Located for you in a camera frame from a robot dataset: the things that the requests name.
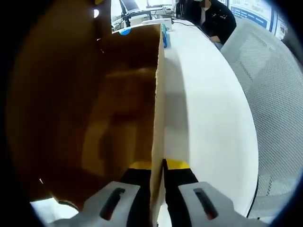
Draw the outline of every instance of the office desk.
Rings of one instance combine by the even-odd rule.
[[[231,198],[246,216],[258,179],[257,136],[246,97],[225,58],[200,30],[175,23],[169,38],[165,156],[188,162],[199,181]],[[159,226],[170,222],[166,212],[164,205]]]

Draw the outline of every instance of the mesh office chair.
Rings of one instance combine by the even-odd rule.
[[[258,191],[249,218],[276,215],[303,168],[303,74],[288,48],[243,19],[221,50],[250,105],[259,151]]]

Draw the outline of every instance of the brown cardboard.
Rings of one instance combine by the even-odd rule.
[[[52,194],[80,210],[133,162],[152,160],[153,206],[164,149],[160,26],[96,32],[90,2],[57,0],[24,39],[7,99],[12,159],[32,201]]]

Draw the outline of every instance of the person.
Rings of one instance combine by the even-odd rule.
[[[218,0],[203,1],[210,1],[211,6],[205,12],[201,29],[214,43],[224,45],[236,28],[236,19],[228,7]]]

